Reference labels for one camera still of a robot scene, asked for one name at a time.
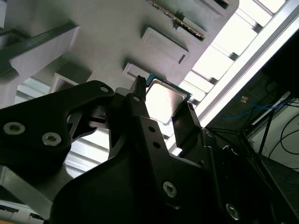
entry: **bright light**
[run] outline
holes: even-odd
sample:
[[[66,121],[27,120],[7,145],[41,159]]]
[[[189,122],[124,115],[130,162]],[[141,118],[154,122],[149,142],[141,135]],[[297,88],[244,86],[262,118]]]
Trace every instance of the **bright light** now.
[[[178,91],[154,83],[146,94],[145,104],[151,118],[166,124],[184,99]]]
[[[83,139],[90,141],[98,146],[109,149],[109,135],[100,131],[83,137]]]
[[[289,11],[293,11],[297,5],[298,4],[295,1],[290,1],[289,4],[287,4],[287,8]],[[287,26],[286,29],[280,29],[280,33],[277,32],[278,27],[286,20],[288,15],[289,14],[282,13],[277,14],[273,18],[195,109],[202,127],[207,126],[207,124],[241,90],[241,88],[298,30],[299,17],[297,17],[290,25],[285,24],[285,26]],[[269,39],[275,41],[268,43],[269,46],[266,46],[265,42]]]
[[[241,55],[256,35],[257,33],[244,19],[234,14],[216,36],[214,43],[229,53]]]
[[[257,21],[262,27],[266,26],[272,18],[272,15],[263,10],[253,0],[240,0],[239,8],[249,15],[252,19]]]
[[[167,141],[166,141],[166,147],[167,149],[170,149],[171,146],[176,142],[176,136],[173,134]]]
[[[285,3],[285,0],[258,0],[271,12],[276,13]]]
[[[172,152],[173,155],[178,156],[182,152],[182,149],[175,148],[175,150]]]
[[[234,63],[229,57],[209,46],[192,70],[204,77],[214,77],[219,80]]]
[[[197,88],[204,92],[209,92],[214,85],[199,75],[195,74],[193,71],[190,71],[185,78],[185,81],[195,85]]]

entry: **gray surface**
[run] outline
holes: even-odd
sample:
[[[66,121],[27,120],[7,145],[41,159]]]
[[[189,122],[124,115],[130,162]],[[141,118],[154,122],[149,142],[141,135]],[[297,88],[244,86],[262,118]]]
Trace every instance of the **gray surface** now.
[[[142,36],[142,41],[154,47],[156,50],[172,58],[179,64],[183,64],[188,59],[189,52],[177,45],[172,40],[163,36],[151,27],[148,27]]]
[[[93,70],[90,80],[100,80],[114,90],[129,88],[133,81],[122,75],[130,60],[144,69],[166,76],[180,84],[205,49],[238,8],[230,0],[228,17],[219,16],[204,4],[193,0],[159,1],[174,14],[184,12],[207,32],[206,39],[194,43],[173,27],[173,21],[147,3],[146,0],[10,0],[7,5],[5,29],[14,28],[29,36],[47,31],[69,19],[80,26],[73,49],[65,58]],[[151,26],[179,46],[189,51],[183,65],[141,41],[145,28]],[[51,78],[40,74],[42,80]]]
[[[65,53],[78,27],[67,23],[0,50],[0,108],[12,105],[17,86]]]
[[[67,64],[62,66],[57,73],[78,84],[83,84],[88,80],[88,78],[92,74],[92,71],[77,64],[68,62]]]
[[[146,79],[150,76],[150,72],[147,72],[132,63],[128,63],[122,73],[127,75],[132,80],[135,80],[137,76],[142,76]]]

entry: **blue cable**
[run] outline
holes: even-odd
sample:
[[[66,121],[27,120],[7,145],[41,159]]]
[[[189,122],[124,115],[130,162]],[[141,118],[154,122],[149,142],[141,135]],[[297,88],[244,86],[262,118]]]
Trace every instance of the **blue cable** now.
[[[277,105],[275,107],[268,107],[268,106],[272,106],[272,105],[259,106],[259,105],[255,104],[255,103],[251,102],[251,101],[248,101],[248,100],[246,100],[246,103],[250,104],[250,105],[253,105],[253,106],[255,106],[255,107],[259,108],[259,109],[264,109],[264,110],[277,109],[277,108],[280,108],[280,107],[283,106],[283,104]]]
[[[269,110],[270,108],[266,108],[267,106],[272,106],[273,104],[270,104],[270,105],[266,105],[265,107],[263,107],[263,108],[256,108],[256,109],[254,109],[253,111],[257,111],[257,110]],[[248,112],[245,112],[245,113],[242,113],[242,114],[239,114],[239,115],[236,115],[236,116],[222,116],[223,118],[226,118],[226,119],[235,119],[235,118],[239,118],[239,117],[243,117],[243,116],[245,116],[245,115],[247,115],[247,114],[249,114],[249,113],[251,113],[252,112],[252,110],[251,111],[248,111]]]

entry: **metal frame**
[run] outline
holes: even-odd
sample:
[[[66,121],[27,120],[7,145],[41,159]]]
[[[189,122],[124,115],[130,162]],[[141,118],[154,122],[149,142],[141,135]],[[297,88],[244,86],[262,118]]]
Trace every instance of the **metal frame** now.
[[[196,108],[206,126],[299,28],[299,2],[287,1]]]

